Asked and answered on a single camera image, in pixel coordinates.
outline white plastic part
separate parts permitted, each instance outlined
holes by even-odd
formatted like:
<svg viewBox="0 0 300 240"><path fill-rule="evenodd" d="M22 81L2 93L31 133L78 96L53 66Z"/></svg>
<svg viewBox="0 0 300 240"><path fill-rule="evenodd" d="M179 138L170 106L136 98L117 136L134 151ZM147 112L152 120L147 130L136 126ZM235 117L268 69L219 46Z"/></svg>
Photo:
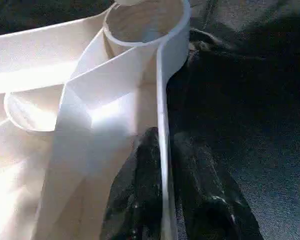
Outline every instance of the white plastic part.
<svg viewBox="0 0 300 240"><path fill-rule="evenodd" d="M48 39L52 34L56 46L48 44L45 48L43 45L47 59L56 49L59 50L59 54L55 54L56 64L73 64L70 72L61 74L70 77L49 78L47 85L40 80L29 83L30 87L15 84L6 91L11 92L4 101L7 123L19 131L39 134L29 135L30 138L51 143L49 139L53 137L31 239L97 238L111 184L131 152L133 139L153 126L159 130L163 236L167 240L177 239L168 158L166 84L188 56L190 5L187 0L147 0L133 6L114 4L107 12L88 19L16 35L18 41L25 43L36 42L38 38L40 46L39 38ZM70 50L71 54L66 51L77 35L65 40L58 35L58 28L64 29L62 34L68 38L74 32L72 28L85 34L75 43L79 47L73 46L81 48L80 58L77 51ZM14 46L15 56L22 54L11 35L1 39L0 42L8 41ZM62 41L71 44L65 46ZM4 54L7 62L11 57L16 58L10 53ZM18 71L27 71L30 61L20 58L21 62L17 66L11 64L10 68L1 63L0 75L15 76ZM47 63L44 59L33 62L41 68ZM60 102L58 97L50 99L49 95L61 87ZM0 93L4 93L4 89L0 88ZM36 113L38 109L43 115L53 113L51 119L57 116L55 128L53 120L50 124L42 121ZM51 135L43 138L44 133Z"/></svg>
<svg viewBox="0 0 300 240"><path fill-rule="evenodd" d="M115 0L117 4L122 6L132 6L147 0Z"/></svg>

